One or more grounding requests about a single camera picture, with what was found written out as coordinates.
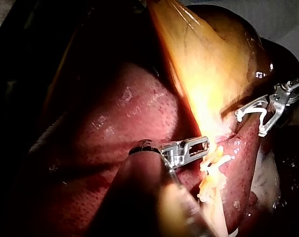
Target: metal clamp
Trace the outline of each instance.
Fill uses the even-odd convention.
[[[191,151],[196,145],[200,145],[200,149]],[[206,156],[209,145],[207,137],[195,137],[166,144],[162,147],[161,154],[168,160],[170,168],[176,169]]]

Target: white tissue strand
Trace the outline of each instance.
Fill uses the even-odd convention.
[[[279,184],[279,174],[274,161],[274,154],[270,151],[267,155],[264,155],[261,144],[257,154],[251,191],[257,196],[257,203],[270,212],[273,211],[273,205],[280,196]]]

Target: metal jaw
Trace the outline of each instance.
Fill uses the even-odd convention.
[[[195,152],[190,151],[192,147],[199,144],[201,149]],[[207,137],[195,137],[166,144],[162,147],[161,154],[167,159],[168,166],[176,169],[206,156],[209,153],[209,145]]]
[[[275,92],[268,96],[261,96],[252,102],[246,104],[235,111],[235,116],[238,122],[241,122],[245,114],[261,113],[259,120],[259,137],[265,137],[279,120],[285,108],[294,104],[299,100],[299,77],[290,80],[284,84],[275,85]],[[263,124],[263,120],[267,114],[267,107],[270,105],[274,110],[274,115],[271,119]]]

